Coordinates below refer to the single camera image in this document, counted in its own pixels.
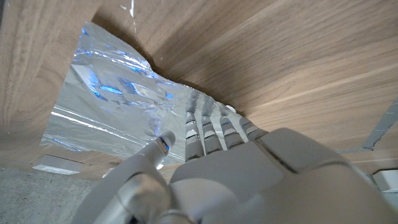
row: aluminum foil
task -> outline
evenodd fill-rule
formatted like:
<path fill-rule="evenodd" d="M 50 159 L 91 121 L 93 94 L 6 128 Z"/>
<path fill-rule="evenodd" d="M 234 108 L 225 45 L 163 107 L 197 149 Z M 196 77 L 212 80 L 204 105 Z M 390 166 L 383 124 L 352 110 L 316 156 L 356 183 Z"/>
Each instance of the aluminum foil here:
<path fill-rule="evenodd" d="M 42 144 L 127 158 L 171 130 L 176 142 L 163 165 L 184 162 L 186 111 L 194 112 L 199 129 L 201 116 L 209 115 L 224 148 L 220 116 L 239 124 L 240 115 L 156 74 L 130 45 L 87 22 Z"/>

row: wood grain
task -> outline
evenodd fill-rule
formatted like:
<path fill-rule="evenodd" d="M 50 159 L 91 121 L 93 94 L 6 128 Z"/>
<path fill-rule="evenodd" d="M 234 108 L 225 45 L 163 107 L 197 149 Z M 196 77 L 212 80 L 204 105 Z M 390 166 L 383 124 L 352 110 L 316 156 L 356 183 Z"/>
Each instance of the wood grain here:
<path fill-rule="evenodd" d="M 0 164 L 43 154 L 99 179 L 118 158 L 39 146 L 85 21 L 136 48 L 154 70 L 234 106 L 263 129 L 288 127 L 334 150 L 360 147 L 398 97 L 398 2 L 7 0 L 0 30 Z M 362 170 L 397 167 L 395 132 Z M 166 178 L 177 167 L 164 167 Z"/>
<path fill-rule="evenodd" d="M 375 151 L 385 149 L 398 151 L 398 123 L 395 123 L 380 141 L 374 145 Z"/>

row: wooden surface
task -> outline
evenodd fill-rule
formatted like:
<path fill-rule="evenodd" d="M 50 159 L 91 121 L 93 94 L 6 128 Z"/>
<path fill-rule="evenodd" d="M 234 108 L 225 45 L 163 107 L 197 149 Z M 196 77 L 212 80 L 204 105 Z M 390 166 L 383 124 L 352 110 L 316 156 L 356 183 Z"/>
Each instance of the wooden surface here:
<path fill-rule="evenodd" d="M 120 162 L 38 146 L 84 21 L 135 47 L 156 72 L 232 105 L 261 128 L 292 128 L 334 150 L 360 147 L 398 97 L 397 1 L 134 4 L 133 18 L 131 2 L 122 0 L 4 3 L 0 164 L 30 169 L 53 154 L 83 161 L 78 176 L 94 179 Z M 372 173 L 398 166 L 396 146 L 345 156 Z"/>

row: gray floor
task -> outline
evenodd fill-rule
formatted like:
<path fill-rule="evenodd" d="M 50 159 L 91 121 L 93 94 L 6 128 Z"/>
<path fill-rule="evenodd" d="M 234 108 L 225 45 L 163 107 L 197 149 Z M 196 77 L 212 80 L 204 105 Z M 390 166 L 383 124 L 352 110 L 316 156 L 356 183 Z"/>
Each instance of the gray floor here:
<path fill-rule="evenodd" d="M 0 167 L 0 223 L 70 223 L 96 184 L 65 175 Z"/>

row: wooden panel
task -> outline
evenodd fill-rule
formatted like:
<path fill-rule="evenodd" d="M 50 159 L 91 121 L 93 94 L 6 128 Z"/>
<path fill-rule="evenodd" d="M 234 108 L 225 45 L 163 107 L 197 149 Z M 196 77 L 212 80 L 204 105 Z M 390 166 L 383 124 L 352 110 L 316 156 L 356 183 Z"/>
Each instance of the wooden panel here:
<path fill-rule="evenodd" d="M 382 136 L 373 148 L 375 151 L 379 150 L 395 150 L 398 152 L 398 123 L 395 124 L 388 130 L 388 132 Z"/>
<path fill-rule="evenodd" d="M 398 150 L 355 152 L 342 154 L 365 174 L 374 174 L 383 169 L 398 169 Z"/>
<path fill-rule="evenodd" d="M 84 21 L 135 47 L 156 72 L 234 106 L 260 127 L 292 128 L 335 150 L 359 147 L 398 97 L 394 0 L 137 0 L 134 18 L 129 4 L 4 3 L 1 164 L 28 169 L 53 154 L 83 161 L 79 177 L 95 179 L 119 161 L 38 146 Z M 385 152 L 345 156 L 372 172 L 395 166 L 393 151 Z M 161 172 L 167 177 L 174 168 Z"/>

